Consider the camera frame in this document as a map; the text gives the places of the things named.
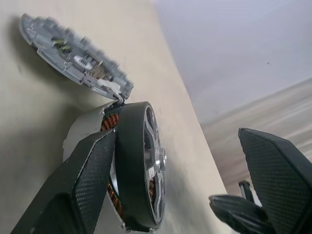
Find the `black carbon fiber arm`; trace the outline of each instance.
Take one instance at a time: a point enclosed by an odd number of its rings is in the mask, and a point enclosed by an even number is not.
[[[106,195],[115,130],[81,140],[48,177],[11,234],[92,234]]]

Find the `carbon fiber texture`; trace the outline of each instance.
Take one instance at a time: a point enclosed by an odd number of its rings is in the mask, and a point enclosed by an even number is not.
[[[270,139],[273,135],[257,133],[243,129],[239,134],[254,188],[276,233],[297,233],[311,203],[310,187]]]
[[[68,196],[55,197],[43,213],[38,225],[33,227],[31,234],[84,234],[81,223],[75,218]]]
[[[264,210],[242,197],[209,197],[214,214],[240,234],[276,234]]]
[[[93,234],[95,230],[106,195],[109,180],[107,171],[110,170],[112,162],[107,156],[113,155],[114,147],[111,145],[112,141],[115,141],[115,135],[108,135],[106,138],[109,137],[105,145],[94,146],[74,188],[80,217],[88,234]]]

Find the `metal rim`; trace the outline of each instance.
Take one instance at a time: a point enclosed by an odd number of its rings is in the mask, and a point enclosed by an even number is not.
[[[117,127],[116,174],[126,226],[157,228],[164,211],[166,156],[148,102],[123,106]],[[154,197],[150,186],[154,184]]]

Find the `gray plastic housing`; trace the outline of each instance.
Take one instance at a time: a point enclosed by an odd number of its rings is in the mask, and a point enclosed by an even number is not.
[[[52,18],[32,18],[27,14],[21,17],[19,30],[47,63],[73,82],[85,84],[93,92],[119,102],[129,97],[133,84],[118,64],[96,49],[88,39],[75,35]],[[56,41],[64,44],[57,47]]]

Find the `white ceiling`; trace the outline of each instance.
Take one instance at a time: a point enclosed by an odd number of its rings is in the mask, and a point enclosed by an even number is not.
[[[155,0],[201,123],[312,77],[311,0]]]

